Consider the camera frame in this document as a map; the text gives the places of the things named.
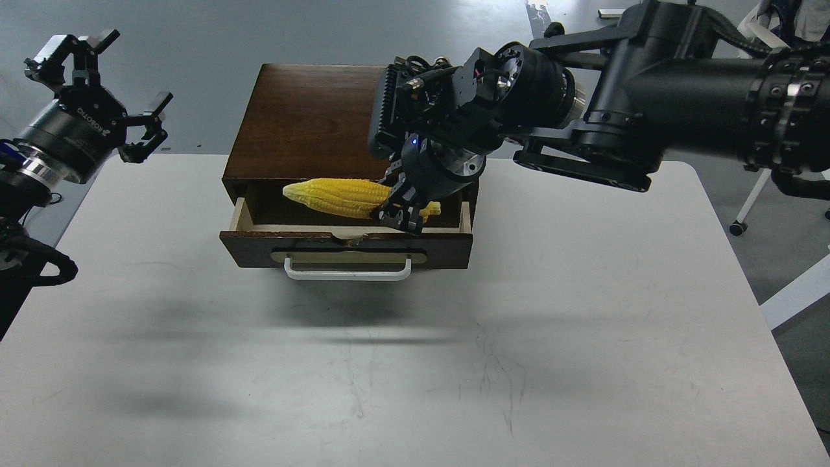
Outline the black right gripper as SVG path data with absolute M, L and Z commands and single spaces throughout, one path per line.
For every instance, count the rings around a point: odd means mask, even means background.
M 423 233 L 421 210 L 477 182 L 486 155 L 409 134 L 399 151 L 400 173 L 382 203 L 370 211 L 379 224 L 411 235 Z

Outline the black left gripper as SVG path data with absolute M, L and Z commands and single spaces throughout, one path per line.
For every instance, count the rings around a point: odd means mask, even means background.
M 98 57 L 120 35 L 117 29 L 96 36 L 54 35 L 35 57 L 24 59 L 25 76 L 54 95 L 14 143 L 65 165 L 73 183 L 87 183 L 118 146 L 123 162 L 143 163 L 168 138 L 162 114 L 174 98 L 171 92 L 160 92 L 142 114 L 127 115 L 121 101 L 101 86 Z M 128 144 L 131 127 L 145 133 Z

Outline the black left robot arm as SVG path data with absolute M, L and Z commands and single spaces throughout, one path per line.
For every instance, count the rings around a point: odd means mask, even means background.
M 101 83 L 100 55 L 119 37 L 54 35 L 26 59 L 25 75 L 53 93 L 51 102 L 16 137 L 2 140 L 2 332 L 38 287 L 69 283 L 77 264 L 30 236 L 26 216 L 53 201 L 62 181 L 86 184 L 117 152 L 143 163 L 168 138 L 163 110 L 172 93 L 161 92 L 142 113 L 130 115 Z

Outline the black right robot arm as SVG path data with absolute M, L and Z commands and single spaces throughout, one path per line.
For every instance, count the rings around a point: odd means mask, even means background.
M 377 83 L 368 150 L 391 165 L 370 218 L 418 235 L 427 205 L 477 181 L 505 141 L 518 165 L 635 192 L 672 146 L 768 169 L 828 199 L 828 43 L 771 47 L 712 8 L 644 1 L 617 24 L 475 49 L 461 66 L 398 57 Z

